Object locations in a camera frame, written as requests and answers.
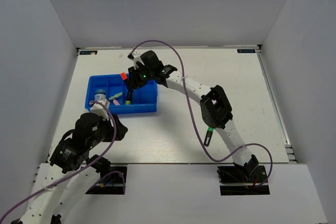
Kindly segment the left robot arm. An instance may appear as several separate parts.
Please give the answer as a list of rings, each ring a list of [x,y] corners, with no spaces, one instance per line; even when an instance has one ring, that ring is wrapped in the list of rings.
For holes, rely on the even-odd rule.
[[[122,140],[128,128],[117,115],[107,118],[84,113],[74,129],[66,132],[54,150],[42,189],[30,196],[32,204],[14,223],[65,223],[83,195],[97,184],[121,183],[125,175],[103,155],[89,152],[101,142]]]

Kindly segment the green translucent eraser case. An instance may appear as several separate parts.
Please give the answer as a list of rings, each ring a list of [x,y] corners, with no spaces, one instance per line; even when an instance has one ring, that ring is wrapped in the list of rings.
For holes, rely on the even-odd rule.
[[[122,92],[112,95],[109,100],[117,100],[122,97]]]

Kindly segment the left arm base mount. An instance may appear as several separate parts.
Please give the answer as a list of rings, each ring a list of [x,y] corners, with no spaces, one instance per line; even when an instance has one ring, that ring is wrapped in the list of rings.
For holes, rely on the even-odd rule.
[[[86,192],[89,195],[124,195],[127,181],[128,167],[112,165],[106,158],[100,158],[92,165],[99,180]]]

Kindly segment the orange highlighter marker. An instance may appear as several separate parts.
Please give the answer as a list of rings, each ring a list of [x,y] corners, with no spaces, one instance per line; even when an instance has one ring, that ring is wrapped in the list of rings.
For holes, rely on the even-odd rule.
[[[128,76],[127,76],[127,74],[126,74],[125,72],[120,73],[120,76],[121,76],[121,79],[122,79],[123,81],[125,81],[125,80],[128,79]]]

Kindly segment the green highlighter marker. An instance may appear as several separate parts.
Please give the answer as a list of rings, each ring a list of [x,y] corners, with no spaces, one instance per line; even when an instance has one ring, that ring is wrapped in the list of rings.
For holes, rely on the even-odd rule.
[[[208,129],[206,131],[205,138],[204,138],[204,146],[209,147],[209,144],[210,144],[211,139],[212,139],[213,131],[214,131],[213,128],[208,127]]]

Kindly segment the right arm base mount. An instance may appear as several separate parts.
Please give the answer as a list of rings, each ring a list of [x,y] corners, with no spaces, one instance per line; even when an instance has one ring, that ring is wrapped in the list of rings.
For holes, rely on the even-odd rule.
[[[270,195],[264,165],[259,165],[251,176],[240,174],[235,166],[217,168],[221,196]]]

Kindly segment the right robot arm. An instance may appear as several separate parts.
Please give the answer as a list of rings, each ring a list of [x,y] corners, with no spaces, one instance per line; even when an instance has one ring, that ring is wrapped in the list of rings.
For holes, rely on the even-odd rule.
[[[128,89],[139,89],[153,80],[194,100],[201,108],[204,123],[220,135],[232,153],[238,177],[245,182],[255,177],[259,162],[238,133],[232,107],[221,86],[205,86],[183,76],[175,66],[164,65],[152,50],[137,57],[130,53],[128,58],[133,61],[125,80]]]

